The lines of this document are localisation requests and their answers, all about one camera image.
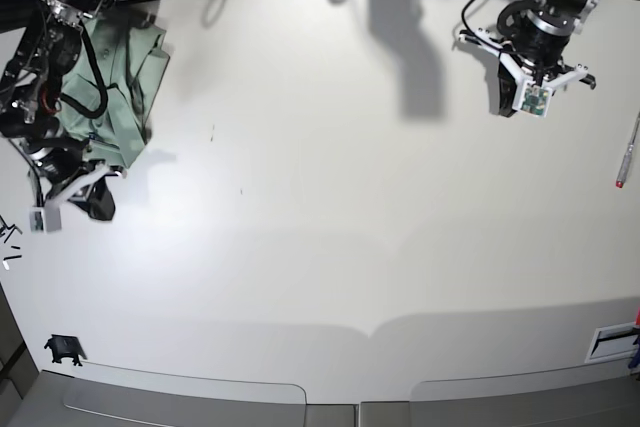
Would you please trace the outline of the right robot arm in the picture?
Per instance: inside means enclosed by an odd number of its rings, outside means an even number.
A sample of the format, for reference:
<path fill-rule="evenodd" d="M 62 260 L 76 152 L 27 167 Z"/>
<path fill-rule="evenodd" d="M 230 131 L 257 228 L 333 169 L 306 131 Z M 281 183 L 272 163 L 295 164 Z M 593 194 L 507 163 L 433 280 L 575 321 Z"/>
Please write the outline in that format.
<path fill-rule="evenodd" d="M 61 104 L 96 120 L 107 111 L 108 88 L 84 25 L 104 0 L 38 0 L 14 56 L 1 76 L 1 136 L 27 163 L 34 205 L 29 212 L 34 232 L 61 229 L 61 207 L 70 203 L 91 219 L 108 222 L 115 204 L 109 177 L 124 168 L 103 159 L 88 160 L 92 140 L 73 138 L 57 118 Z M 99 103 L 89 109 L 62 90 L 62 81 L 82 54 L 87 56 Z"/>

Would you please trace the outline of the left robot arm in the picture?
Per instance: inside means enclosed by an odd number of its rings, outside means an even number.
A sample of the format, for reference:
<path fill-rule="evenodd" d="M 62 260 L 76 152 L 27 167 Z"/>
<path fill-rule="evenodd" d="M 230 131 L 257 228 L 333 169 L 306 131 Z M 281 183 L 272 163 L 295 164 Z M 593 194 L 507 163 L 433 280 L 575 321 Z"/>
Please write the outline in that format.
<path fill-rule="evenodd" d="M 472 44 L 498 61 L 497 114 L 544 117 L 555 93 L 573 83 L 596 88 L 596 78 L 583 64 L 563 58 L 574 34 L 580 33 L 600 0 L 517 0 L 507 4 L 496 20 L 497 35 L 473 29 L 467 19 L 469 0 L 461 10 L 461 42 Z"/>

